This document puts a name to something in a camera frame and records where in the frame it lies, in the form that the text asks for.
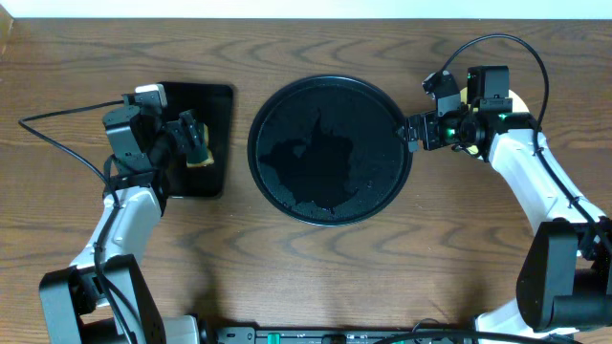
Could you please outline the yellow green sponge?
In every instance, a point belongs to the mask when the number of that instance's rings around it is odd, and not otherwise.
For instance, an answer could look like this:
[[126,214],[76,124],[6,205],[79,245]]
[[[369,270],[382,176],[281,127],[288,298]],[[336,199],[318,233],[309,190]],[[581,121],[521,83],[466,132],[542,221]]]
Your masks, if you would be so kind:
[[212,152],[209,149],[208,127],[204,123],[199,123],[198,133],[203,139],[203,144],[186,155],[187,168],[206,167],[215,163]]

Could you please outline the yellow plate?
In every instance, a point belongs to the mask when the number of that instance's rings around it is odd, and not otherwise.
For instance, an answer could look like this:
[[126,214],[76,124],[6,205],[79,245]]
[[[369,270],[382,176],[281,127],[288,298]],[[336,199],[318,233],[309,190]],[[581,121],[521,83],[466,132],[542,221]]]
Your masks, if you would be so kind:
[[[509,96],[513,100],[513,111],[514,112],[529,112],[529,108],[525,101],[513,90],[509,91]],[[461,101],[465,104],[468,103],[468,88],[464,87],[460,91]],[[479,153],[478,148],[475,145],[468,146],[466,152],[473,158],[483,160],[482,155]]]

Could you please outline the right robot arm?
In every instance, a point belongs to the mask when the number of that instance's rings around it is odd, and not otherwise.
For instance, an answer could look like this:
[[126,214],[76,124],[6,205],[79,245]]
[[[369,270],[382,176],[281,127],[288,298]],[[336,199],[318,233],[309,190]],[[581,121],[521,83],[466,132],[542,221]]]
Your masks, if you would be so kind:
[[508,184],[535,237],[515,298],[478,315],[475,329],[540,339],[611,324],[611,220],[589,202],[527,112],[432,112],[406,119],[410,151],[476,148]]

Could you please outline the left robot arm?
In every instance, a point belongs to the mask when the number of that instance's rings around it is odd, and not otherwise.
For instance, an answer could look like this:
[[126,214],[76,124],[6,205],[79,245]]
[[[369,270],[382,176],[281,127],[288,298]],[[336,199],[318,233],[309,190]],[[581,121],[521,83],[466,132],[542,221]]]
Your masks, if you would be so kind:
[[142,275],[152,229],[165,208],[165,172],[176,159],[206,148],[191,112],[174,120],[136,106],[108,113],[114,150],[98,176],[104,210],[92,237],[69,267],[46,273],[39,296],[53,343],[197,343],[193,315],[161,316]]

